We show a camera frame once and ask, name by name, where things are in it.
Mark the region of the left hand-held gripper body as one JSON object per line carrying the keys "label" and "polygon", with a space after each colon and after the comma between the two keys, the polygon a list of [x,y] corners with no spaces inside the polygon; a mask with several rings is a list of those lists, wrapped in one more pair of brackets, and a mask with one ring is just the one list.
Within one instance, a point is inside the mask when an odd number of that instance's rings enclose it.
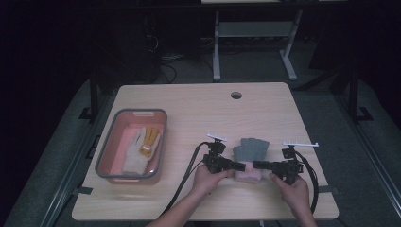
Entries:
{"label": "left hand-held gripper body", "polygon": [[226,148],[224,145],[226,139],[211,133],[208,133],[207,136],[214,139],[213,142],[207,144],[209,151],[202,158],[208,170],[211,173],[219,173],[223,170],[234,169],[234,162],[221,156]]}

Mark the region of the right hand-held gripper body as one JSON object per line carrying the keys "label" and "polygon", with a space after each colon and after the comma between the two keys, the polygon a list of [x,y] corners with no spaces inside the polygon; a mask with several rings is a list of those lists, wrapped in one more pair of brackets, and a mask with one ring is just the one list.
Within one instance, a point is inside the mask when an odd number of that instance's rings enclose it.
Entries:
{"label": "right hand-held gripper body", "polygon": [[282,149],[285,161],[274,162],[272,172],[287,184],[293,184],[296,177],[304,172],[306,168],[309,177],[313,183],[318,182],[318,177],[315,170],[308,162],[308,160],[295,148],[296,147],[317,147],[318,144],[302,144],[284,142]]}

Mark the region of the beige glove with bear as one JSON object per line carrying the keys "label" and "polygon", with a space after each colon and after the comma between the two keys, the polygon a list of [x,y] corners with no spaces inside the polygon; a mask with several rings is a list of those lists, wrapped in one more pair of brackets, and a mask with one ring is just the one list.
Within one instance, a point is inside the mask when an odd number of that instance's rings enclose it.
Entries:
{"label": "beige glove with bear", "polygon": [[127,148],[127,152],[133,149],[138,150],[141,154],[148,158],[149,162],[156,152],[159,141],[160,133],[157,128],[150,126],[143,127],[131,139],[131,142]]}

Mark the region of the pink basin with grey rim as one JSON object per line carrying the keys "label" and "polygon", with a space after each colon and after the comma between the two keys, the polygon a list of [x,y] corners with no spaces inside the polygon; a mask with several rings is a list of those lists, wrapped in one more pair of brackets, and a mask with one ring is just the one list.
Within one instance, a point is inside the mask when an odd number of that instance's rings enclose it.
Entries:
{"label": "pink basin with grey rim", "polygon": [[[96,174],[114,184],[152,185],[159,182],[163,161],[167,114],[162,109],[123,109],[113,118],[96,161]],[[124,174],[122,167],[131,139],[143,127],[157,128],[160,141],[143,175]]]}

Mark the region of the person's left hand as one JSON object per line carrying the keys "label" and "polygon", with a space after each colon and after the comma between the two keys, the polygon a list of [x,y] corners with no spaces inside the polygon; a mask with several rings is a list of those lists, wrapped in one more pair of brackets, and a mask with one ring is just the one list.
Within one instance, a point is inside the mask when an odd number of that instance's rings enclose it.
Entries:
{"label": "person's left hand", "polygon": [[215,190],[221,180],[230,178],[232,175],[232,170],[211,173],[205,165],[199,166],[195,173],[191,194],[203,198]]}

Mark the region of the person's right hand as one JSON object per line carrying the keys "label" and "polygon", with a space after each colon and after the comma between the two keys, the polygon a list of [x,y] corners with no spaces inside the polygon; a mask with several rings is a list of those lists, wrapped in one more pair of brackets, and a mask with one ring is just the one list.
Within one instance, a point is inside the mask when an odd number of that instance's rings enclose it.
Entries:
{"label": "person's right hand", "polygon": [[297,177],[293,184],[287,184],[273,173],[270,173],[269,176],[279,187],[283,201],[289,206],[295,218],[305,218],[311,215],[309,188],[303,178]]}

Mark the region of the black stand post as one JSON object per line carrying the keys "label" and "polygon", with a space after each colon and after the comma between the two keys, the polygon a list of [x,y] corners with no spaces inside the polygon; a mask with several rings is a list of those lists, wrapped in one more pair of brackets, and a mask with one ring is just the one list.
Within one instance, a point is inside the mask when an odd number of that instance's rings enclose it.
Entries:
{"label": "black stand post", "polygon": [[348,113],[352,121],[358,124],[360,121],[373,121],[366,107],[359,107],[358,104],[358,72],[352,69],[349,79]]}
{"label": "black stand post", "polygon": [[97,99],[97,84],[96,84],[96,71],[93,70],[89,77],[90,85],[90,106],[84,108],[79,119],[88,119],[91,123],[96,120],[98,115],[98,99]]}

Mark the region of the grey metal desk frame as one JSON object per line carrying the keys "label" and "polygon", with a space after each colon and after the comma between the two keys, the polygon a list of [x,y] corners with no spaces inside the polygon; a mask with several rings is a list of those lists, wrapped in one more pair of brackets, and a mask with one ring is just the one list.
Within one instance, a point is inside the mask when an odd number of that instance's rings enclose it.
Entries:
{"label": "grey metal desk frame", "polygon": [[288,78],[296,80],[297,75],[290,61],[289,54],[298,31],[303,11],[296,12],[292,21],[279,22],[222,22],[219,12],[215,14],[214,51],[213,51],[213,81],[221,80],[219,60],[219,40],[221,38],[288,38],[287,45],[279,51]]}

